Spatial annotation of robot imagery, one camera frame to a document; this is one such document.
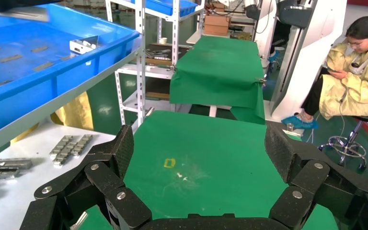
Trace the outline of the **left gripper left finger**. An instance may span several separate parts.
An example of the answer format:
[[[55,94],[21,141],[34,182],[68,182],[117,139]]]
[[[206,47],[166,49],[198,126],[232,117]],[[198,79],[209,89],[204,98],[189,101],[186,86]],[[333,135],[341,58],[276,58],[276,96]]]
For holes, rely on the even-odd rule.
[[[41,185],[21,223],[22,230],[68,230],[87,209],[98,206],[115,230],[139,230],[152,213],[124,183],[134,151],[132,127],[94,145],[79,165]]]

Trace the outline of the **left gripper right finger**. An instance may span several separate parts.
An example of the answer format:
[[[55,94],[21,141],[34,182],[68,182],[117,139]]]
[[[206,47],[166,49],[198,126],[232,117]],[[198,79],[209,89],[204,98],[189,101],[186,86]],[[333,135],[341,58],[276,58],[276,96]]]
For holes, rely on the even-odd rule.
[[[312,144],[291,139],[268,124],[265,151],[288,185],[269,217],[287,229],[300,230],[317,205],[352,230],[368,230],[368,178],[332,162]]]

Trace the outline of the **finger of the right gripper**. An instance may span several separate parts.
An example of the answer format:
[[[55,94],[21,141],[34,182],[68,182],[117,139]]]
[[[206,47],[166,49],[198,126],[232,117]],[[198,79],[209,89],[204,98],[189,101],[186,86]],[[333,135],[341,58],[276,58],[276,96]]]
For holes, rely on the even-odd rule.
[[[61,2],[61,0],[0,0],[0,12],[8,11],[13,8],[30,7],[58,2]]]

